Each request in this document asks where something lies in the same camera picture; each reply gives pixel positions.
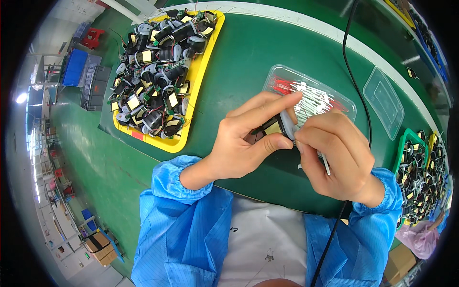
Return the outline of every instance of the plastic lid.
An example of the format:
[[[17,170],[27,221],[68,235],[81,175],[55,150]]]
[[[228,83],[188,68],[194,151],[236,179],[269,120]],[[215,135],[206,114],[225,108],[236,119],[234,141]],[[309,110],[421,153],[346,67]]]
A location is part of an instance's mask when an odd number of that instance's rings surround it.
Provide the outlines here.
[[[393,141],[405,117],[405,110],[385,74],[375,67],[364,86],[364,96]]]

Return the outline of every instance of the wire bundle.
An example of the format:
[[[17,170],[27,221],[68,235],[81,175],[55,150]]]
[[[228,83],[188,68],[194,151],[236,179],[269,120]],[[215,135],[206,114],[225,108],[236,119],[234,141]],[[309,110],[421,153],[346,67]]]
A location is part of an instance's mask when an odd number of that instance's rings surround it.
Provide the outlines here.
[[[332,108],[347,113],[349,110],[337,101],[334,96],[326,91],[314,88],[305,82],[288,81],[274,76],[272,86],[274,92],[281,95],[302,92],[303,97],[300,102],[294,106],[295,114],[298,118],[298,127],[302,127],[306,120],[317,114],[327,113]]]

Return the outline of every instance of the finger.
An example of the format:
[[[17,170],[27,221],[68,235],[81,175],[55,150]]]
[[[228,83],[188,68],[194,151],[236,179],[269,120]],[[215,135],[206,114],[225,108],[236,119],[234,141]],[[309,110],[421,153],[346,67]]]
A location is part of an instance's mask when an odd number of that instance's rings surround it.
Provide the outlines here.
[[[295,114],[295,109],[293,107],[288,107],[285,109],[287,111],[287,114],[290,116],[291,121],[293,124],[297,125],[298,124],[298,118],[297,115]]]
[[[274,101],[279,98],[281,98],[281,95],[275,94],[275,93],[270,93],[263,91],[259,93],[258,95],[250,98],[248,101],[246,101],[242,106],[239,108],[230,111],[229,113],[226,114],[226,117],[235,117],[239,116],[242,113],[245,113],[255,107],[259,107],[264,103],[267,103],[269,101]]]
[[[361,135],[353,127],[352,122],[342,113],[326,113],[310,117],[303,125],[303,128],[314,127],[339,137],[346,146],[355,163],[367,169],[373,163],[369,160],[369,147]]]
[[[232,117],[234,125],[238,127],[241,134],[246,134],[251,129],[257,128],[270,118],[283,110],[296,105],[302,97],[302,93],[285,95],[277,100],[266,102],[258,107]]]
[[[340,113],[343,114],[340,110],[337,108],[333,108],[330,110],[331,113]],[[362,132],[358,129],[358,127],[350,120],[350,118],[346,117],[346,119],[349,121],[349,123],[355,128],[357,133],[360,135],[361,141],[366,145],[369,146],[368,139],[362,134]]]
[[[295,142],[301,153],[301,168],[309,178],[313,189],[318,194],[327,195],[328,175],[325,167],[317,157],[317,150],[300,141]]]
[[[359,178],[361,171],[338,136],[315,127],[304,127],[295,133],[295,139],[323,152],[339,181],[346,183]]]
[[[293,148],[293,142],[280,133],[272,133],[270,135],[264,136],[259,141],[257,141],[249,149],[250,156],[252,160],[261,164],[262,161],[271,153],[280,150],[280,149],[289,149]]]

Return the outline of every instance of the sleeve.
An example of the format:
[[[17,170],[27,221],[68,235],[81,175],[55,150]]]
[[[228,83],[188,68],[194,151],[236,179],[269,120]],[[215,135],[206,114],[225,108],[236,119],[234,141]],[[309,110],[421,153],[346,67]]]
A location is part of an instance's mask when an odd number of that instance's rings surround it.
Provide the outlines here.
[[[184,204],[193,204],[206,196],[213,186],[213,182],[199,190],[184,188],[180,182],[180,173],[187,167],[201,159],[194,156],[178,156],[166,162],[159,163],[153,169],[151,189],[157,197],[169,198]]]
[[[402,209],[402,193],[395,176],[387,169],[371,171],[384,185],[381,204],[368,208],[353,203],[349,224],[338,223],[319,271],[316,286],[378,286],[394,240],[397,219]],[[336,219],[305,215],[308,244],[306,285],[310,285]]]
[[[402,192],[391,171],[375,168],[371,173],[383,183],[384,199],[374,208],[353,203],[348,227],[359,242],[352,273],[368,272],[362,276],[373,277],[379,283],[397,231],[397,219],[402,214]]]
[[[180,173],[200,158],[179,156],[153,170],[140,194],[140,232],[131,279],[136,286],[213,286],[227,250],[232,194],[213,183],[189,190]]]

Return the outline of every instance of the pink bag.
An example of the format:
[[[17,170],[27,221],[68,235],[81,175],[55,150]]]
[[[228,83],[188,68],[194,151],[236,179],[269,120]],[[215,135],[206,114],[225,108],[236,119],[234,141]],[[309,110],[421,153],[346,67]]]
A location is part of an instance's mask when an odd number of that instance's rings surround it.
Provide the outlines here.
[[[55,188],[56,188],[56,182],[55,182],[54,179],[52,178],[52,179],[50,180],[50,189],[53,190],[53,189],[55,189]]]
[[[409,227],[404,224],[397,231],[395,237],[411,249],[416,257],[428,259],[435,250],[437,240],[440,237],[436,228],[432,231],[428,230],[432,224],[433,222],[428,220],[421,221],[415,227]]]

